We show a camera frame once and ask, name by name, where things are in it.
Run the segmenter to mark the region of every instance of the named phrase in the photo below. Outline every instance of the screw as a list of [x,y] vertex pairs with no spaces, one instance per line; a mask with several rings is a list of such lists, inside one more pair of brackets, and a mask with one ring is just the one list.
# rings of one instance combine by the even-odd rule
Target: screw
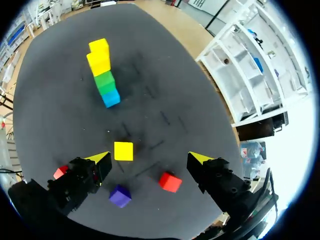
[[231,188],[231,192],[232,192],[233,194],[236,194],[236,193],[238,192],[238,190],[237,190],[235,187],[233,187],[233,188]]

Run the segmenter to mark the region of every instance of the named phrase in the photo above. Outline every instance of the red cube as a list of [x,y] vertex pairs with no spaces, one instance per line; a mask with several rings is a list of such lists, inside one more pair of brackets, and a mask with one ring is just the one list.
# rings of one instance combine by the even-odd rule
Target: red cube
[[176,176],[173,176],[167,172],[162,174],[162,177],[160,178],[160,181],[159,181],[160,186],[164,190],[167,190],[168,192],[173,192],[173,193],[175,193],[179,189],[181,183],[182,183],[182,180],[180,178],[177,178]]
[[54,179],[57,180],[58,178],[60,178],[62,175],[64,175],[67,172],[67,170],[68,170],[67,165],[59,167],[53,174]]

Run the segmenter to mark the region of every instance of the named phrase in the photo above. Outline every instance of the white shelf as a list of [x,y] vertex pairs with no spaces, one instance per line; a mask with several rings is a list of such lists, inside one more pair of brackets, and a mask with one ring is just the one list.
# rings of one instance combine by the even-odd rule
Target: white shelf
[[248,92],[250,93],[255,111],[257,112],[258,115],[261,115],[260,106],[258,104],[258,100],[256,99],[256,95],[254,94],[254,91],[253,91],[252,86],[249,82],[249,79],[246,77],[246,74],[244,73],[240,64],[238,63],[236,58],[231,54],[231,52],[223,45],[223,43],[220,40],[217,40],[217,43],[223,49],[223,51],[226,53],[226,55],[230,58],[232,64],[234,65],[234,67],[238,71],[242,81],[244,82],[246,88],[248,89]]
[[258,14],[263,18],[263,20],[271,27],[271,29],[274,31],[274,33],[277,35],[277,37],[283,42],[284,46],[286,47],[287,51],[289,52],[289,56],[291,57],[294,66],[297,68],[299,72],[299,78],[300,81],[302,81],[302,85],[307,89],[307,91],[311,91],[310,85],[308,84],[307,79],[307,73],[305,71],[305,66],[301,60],[300,54],[298,54],[295,51],[295,46],[293,46],[294,39],[289,36],[288,31],[286,30],[286,27],[280,27],[280,24],[276,22],[276,20],[266,11],[264,10],[258,3],[254,3]]
[[[214,71],[212,71],[210,65],[208,64],[208,62],[206,61],[206,59],[204,57],[201,58],[201,62],[203,63],[203,65],[206,67],[206,69],[208,70],[208,72],[210,73],[210,75],[213,77],[213,79],[217,79],[218,74]],[[224,84],[221,84],[220,82],[216,81],[216,84],[218,86],[218,88],[220,89],[220,92],[230,110],[231,116],[234,120],[235,123],[239,122],[241,120],[242,114],[238,113],[235,109],[234,106],[231,102],[231,99],[229,97],[229,95],[227,94],[227,89],[225,87]]]
[[[228,105],[233,127],[284,113],[311,94],[311,79],[298,41],[280,28],[281,19],[257,4],[240,2],[215,38],[195,59],[202,61]],[[261,46],[255,40],[263,40]]]
[[285,106],[285,96],[284,93],[282,91],[282,88],[280,86],[280,83],[278,81],[278,77],[276,75],[275,72],[275,68],[272,66],[271,64],[271,60],[270,58],[265,54],[265,52],[263,51],[263,49],[259,46],[259,44],[256,42],[256,40],[253,38],[253,36],[248,32],[248,30],[242,26],[239,22],[236,23],[236,25],[238,26],[238,28],[242,31],[242,33],[247,37],[247,39],[250,41],[250,43],[254,46],[254,49],[248,49],[250,52],[252,52],[253,54],[258,53],[259,56],[257,57],[261,57],[259,58],[260,62],[261,60],[264,61],[266,67],[263,68],[263,71],[268,71],[269,75],[270,75],[270,80],[275,84],[276,89],[273,89],[273,91],[277,91],[282,104]]

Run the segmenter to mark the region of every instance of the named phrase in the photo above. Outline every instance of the shelving unit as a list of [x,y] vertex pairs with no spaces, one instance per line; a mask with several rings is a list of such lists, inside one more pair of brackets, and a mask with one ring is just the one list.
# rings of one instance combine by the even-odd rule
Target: shelving unit
[[313,92],[303,50],[280,13],[271,3],[237,3],[230,22],[196,58],[219,87],[233,127],[286,112]]
[[25,13],[21,13],[11,24],[8,32],[3,37],[0,44],[0,71],[3,70],[6,62],[13,56],[14,51],[29,37],[26,30],[24,17]]

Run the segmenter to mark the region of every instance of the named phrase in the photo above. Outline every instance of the yellow cube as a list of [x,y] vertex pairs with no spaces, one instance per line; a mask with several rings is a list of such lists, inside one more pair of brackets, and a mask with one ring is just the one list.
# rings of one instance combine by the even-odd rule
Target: yellow cube
[[106,51],[109,54],[109,44],[105,38],[90,42],[89,48],[92,53]]
[[134,144],[132,142],[114,142],[114,160],[117,161],[133,161],[134,160]]
[[94,77],[110,71],[110,57],[105,51],[94,51],[86,55]]

